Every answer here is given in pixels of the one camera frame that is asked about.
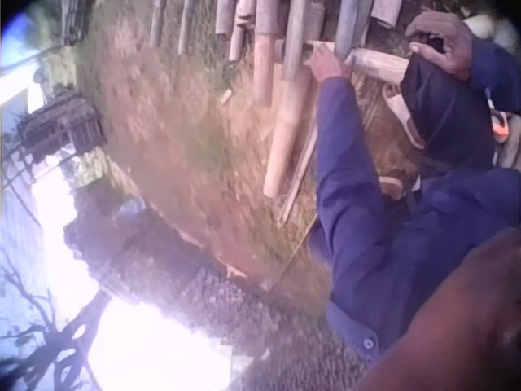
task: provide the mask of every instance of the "dirt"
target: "dirt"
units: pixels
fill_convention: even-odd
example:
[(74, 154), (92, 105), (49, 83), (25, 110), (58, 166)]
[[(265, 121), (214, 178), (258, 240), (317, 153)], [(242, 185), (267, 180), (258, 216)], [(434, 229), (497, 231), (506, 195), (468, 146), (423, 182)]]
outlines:
[[(214, 2), (198, 2), (193, 45), (182, 58), (177, 56), (182, 2), (167, 4), (158, 49), (147, 45), (151, 2), (112, 0), (95, 7), (90, 30), (77, 48), (79, 85), (100, 111), (108, 140), (105, 153), (147, 202), (184, 238), (259, 284), (278, 274), (316, 213), (314, 167), (289, 222), (278, 229), (275, 221), (284, 196), (267, 200), (262, 185), (282, 95), (280, 70), (272, 108), (257, 108), (251, 47), (239, 65), (227, 64), (225, 42), (213, 36)], [(331, 33), (337, 17), (332, 10), (338, 5), (338, 0), (327, 3), (324, 38)], [(403, 32), (417, 13), (418, 2), (405, 0), (396, 31), (371, 24), (368, 47), (405, 56)], [(226, 88), (233, 96), (220, 105)], [(365, 78), (357, 83), (370, 150), (380, 174), (412, 184), (418, 154), (385, 107), (381, 88)], [(311, 115), (310, 109), (302, 134)], [(284, 188), (290, 178), (291, 170)], [(311, 260), (304, 248), (276, 293), (320, 314), (329, 279), (327, 268)]]

